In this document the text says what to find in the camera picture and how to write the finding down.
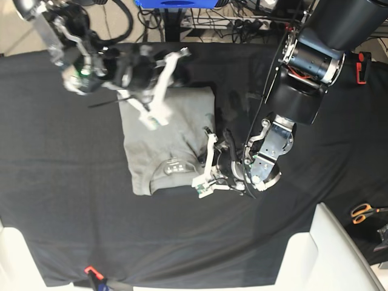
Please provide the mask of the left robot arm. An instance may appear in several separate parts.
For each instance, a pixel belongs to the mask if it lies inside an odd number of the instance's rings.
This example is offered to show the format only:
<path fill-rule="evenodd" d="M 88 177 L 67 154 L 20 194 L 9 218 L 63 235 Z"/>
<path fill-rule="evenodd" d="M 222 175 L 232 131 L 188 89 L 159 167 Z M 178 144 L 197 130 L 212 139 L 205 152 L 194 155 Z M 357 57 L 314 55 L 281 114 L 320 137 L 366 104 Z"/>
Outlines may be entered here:
<path fill-rule="evenodd" d="M 387 19 L 386 1 L 319 1 L 300 24 L 291 25 L 272 61 L 262 104 L 270 115 L 258 134 L 238 146 L 230 130 L 207 132 L 204 173 L 192 187 L 200 198 L 217 190 L 263 192 L 281 177 L 280 156 L 293 147 L 298 125 L 314 122 L 321 101 L 336 83 L 346 55 Z"/>

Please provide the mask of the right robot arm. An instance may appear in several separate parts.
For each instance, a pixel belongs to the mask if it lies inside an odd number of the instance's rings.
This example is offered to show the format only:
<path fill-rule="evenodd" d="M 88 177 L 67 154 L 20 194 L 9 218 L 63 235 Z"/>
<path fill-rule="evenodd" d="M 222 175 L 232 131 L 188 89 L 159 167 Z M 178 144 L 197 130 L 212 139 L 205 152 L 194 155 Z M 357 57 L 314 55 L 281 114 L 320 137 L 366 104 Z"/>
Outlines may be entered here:
<path fill-rule="evenodd" d="M 14 1 L 19 17 L 43 40 L 68 91 L 81 96 L 101 87 L 116 91 L 119 101 L 127 101 L 139 112 L 139 120 L 156 130 L 172 117 L 167 89 L 175 83 L 180 59 L 190 52 L 184 47 L 157 58 L 150 46 L 138 43 L 126 52 L 119 50 L 118 43 L 133 30 L 133 16 L 122 1 L 115 3 L 126 15 L 128 28 L 118 37 L 101 39 L 90 28 L 84 8 L 88 1 Z"/>

